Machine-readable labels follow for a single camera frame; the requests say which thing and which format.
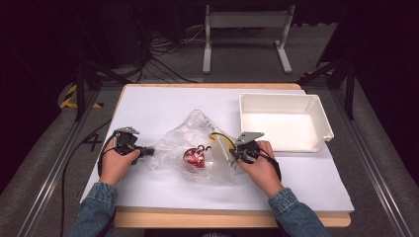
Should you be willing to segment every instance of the white paper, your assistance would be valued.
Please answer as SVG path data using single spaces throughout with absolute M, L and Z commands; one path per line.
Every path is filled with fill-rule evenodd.
M 150 88 L 127 86 L 120 99 L 108 136 L 120 127 L 140 132 L 137 145 L 150 146 L 181 124 L 192 110 L 201 110 L 231 136 L 240 134 L 240 93 L 304 94 L 302 90 Z M 326 145 L 316 153 L 276 153 L 283 181 L 298 199 L 315 211 L 354 210 Z M 92 171 L 83 198 L 99 180 Z M 151 170 L 139 162 L 119 184 L 120 206 L 222 210 L 270 210 L 265 194 L 247 174 L 233 184 L 192 183 L 174 168 Z

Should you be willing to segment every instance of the right hand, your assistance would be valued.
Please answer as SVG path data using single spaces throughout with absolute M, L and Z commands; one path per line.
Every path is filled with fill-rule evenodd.
M 268 153 L 267 155 L 275 159 L 274 151 L 269 141 L 258 141 L 258 145 L 261 152 L 264 150 Z M 252 181 L 265 192 L 268 198 L 284 189 L 274 166 L 266 158 L 259 157 L 253 164 L 247 164 L 239 159 L 238 164 L 250 176 Z

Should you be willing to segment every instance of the white stand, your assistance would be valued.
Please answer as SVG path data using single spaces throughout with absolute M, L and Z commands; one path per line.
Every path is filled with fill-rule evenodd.
M 211 28 L 281 28 L 283 30 L 281 39 L 276 40 L 275 45 L 285 73 L 291 73 L 290 62 L 284 46 L 293 20 L 294 9 L 295 6 L 292 5 L 287 11 L 279 12 L 211 12 L 210 5 L 207 5 L 203 72 L 210 73 Z

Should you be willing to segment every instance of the person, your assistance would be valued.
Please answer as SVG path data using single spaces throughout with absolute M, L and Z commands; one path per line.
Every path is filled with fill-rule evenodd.
M 112 144 L 110 142 L 105 150 L 112 149 Z M 261 151 L 274 157 L 269 141 L 258 141 L 258 145 Z M 115 150 L 104 155 L 100 180 L 82 201 L 79 216 L 67 236 L 113 236 L 112 219 L 118 199 L 117 185 L 131 161 L 138 155 L 139 151 L 133 151 L 122 156 Z M 238 163 L 266 194 L 275 218 L 290 236 L 331 236 L 314 211 L 299 202 L 290 188 L 282 185 L 267 159 L 259 157 L 253 164 L 242 160 L 238 160 Z

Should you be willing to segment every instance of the hand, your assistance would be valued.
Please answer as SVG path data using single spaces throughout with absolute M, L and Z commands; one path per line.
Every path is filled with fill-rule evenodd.
M 267 155 L 275 159 L 274 151 L 269 141 L 258 141 L 258 145 L 261 152 L 264 150 L 268 153 Z M 252 181 L 265 192 L 268 198 L 284 189 L 274 166 L 266 158 L 259 157 L 253 164 L 247 164 L 239 159 L 238 164 L 250 176 Z
M 105 151 L 109 151 L 103 157 L 102 175 L 99 181 L 116 187 L 120 179 L 126 174 L 131 162 L 139 156 L 139 150 L 134 150 L 123 156 L 113 150 L 113 147 L 114 141 L 111 140 L 105 148 Z

